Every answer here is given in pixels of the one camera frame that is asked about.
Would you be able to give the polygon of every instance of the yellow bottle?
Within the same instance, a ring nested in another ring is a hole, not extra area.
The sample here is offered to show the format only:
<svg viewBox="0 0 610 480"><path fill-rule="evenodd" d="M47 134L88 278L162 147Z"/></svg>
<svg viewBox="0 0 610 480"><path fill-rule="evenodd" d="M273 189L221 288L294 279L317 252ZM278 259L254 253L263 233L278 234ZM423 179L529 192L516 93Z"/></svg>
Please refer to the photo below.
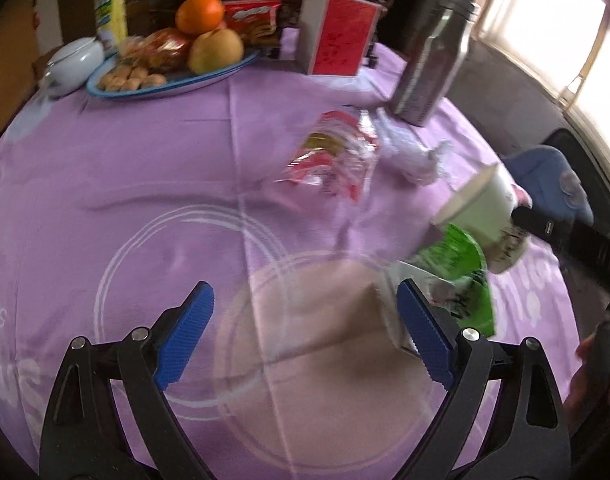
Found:
<svg viewBox="0 0 610 480"><path fill-rule="evenodd" d="M127 36L125 0L94 0L94 9L98 39L106 56L110 56Z"/></svg>

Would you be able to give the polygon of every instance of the table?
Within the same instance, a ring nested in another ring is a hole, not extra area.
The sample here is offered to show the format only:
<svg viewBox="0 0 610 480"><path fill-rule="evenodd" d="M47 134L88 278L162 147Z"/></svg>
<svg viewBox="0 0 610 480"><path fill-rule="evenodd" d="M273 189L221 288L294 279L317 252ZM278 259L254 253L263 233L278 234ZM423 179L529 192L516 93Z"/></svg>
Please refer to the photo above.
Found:
<svg viewBox="0 0 610 480"><path fill-rule="evenodd" d="M167 396L218 478L394 475L444 392L391 345L372 284L419 248L451 189L498 158L444 100L418 135L451 140L449 182L415 187L381 161L357 205L275 183L319 114L391 94L403 61L377 54L345 90L267 60L160 100L81 90L44 105L38 126L13 124L0 142L0 424L29 463L69 341L123 338L205 280L215 313ZM555 257L533 241L491 286L497 337L539 338L565 395L578 336ZM116 400L147 461L120 387Z"/></svg>

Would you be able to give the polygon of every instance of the white cup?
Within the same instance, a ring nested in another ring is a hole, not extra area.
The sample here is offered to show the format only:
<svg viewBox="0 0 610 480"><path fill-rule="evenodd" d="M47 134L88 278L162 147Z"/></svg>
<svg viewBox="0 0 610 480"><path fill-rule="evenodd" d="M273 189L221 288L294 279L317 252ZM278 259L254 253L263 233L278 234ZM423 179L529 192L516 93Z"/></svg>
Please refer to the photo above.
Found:
<svg viewBox="0 0 610 480"><path fill-rule="evenodd" d="M85 84L104 59L103 45L94 38L72 41L48 61L42 88L50 97L74 92Z"/></svg>
<svg viewBox="0 0 610 480"><path fill-rule="evenodd" d="M482 248L490 272L503 272L527 247L528 233L512 223L512 211L518 206L514 187L500 163L486 166L454 193L432 224L439 228L454 224L467 231Z"/></svg>

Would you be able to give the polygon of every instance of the paper cup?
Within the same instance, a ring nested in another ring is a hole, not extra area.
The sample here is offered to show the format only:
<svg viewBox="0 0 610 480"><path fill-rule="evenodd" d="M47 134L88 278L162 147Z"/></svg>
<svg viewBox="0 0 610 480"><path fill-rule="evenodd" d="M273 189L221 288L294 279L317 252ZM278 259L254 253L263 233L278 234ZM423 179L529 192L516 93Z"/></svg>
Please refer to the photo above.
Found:
<svg viewBox="0 0 610 480"><path fill-rule="evenodd" d="M454 193L432 224L441 229L454 224L468 232L482 248L490 272L503 272L527 247L528 233L511 219L518 205L514 186L500 163L486 166Z"/></svg>

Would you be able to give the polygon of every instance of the orange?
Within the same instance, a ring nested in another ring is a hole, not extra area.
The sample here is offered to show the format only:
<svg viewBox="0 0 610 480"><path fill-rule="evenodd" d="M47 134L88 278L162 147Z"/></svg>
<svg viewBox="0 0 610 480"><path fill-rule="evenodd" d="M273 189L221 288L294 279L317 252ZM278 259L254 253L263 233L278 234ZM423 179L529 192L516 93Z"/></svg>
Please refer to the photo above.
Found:
<svg viewBox="0 0 610 480"><path fill-rule="evenodd" d="M176 27L191 36L200 36L218 27L224 14L220 0L186 0L176 11Z"/></svg>

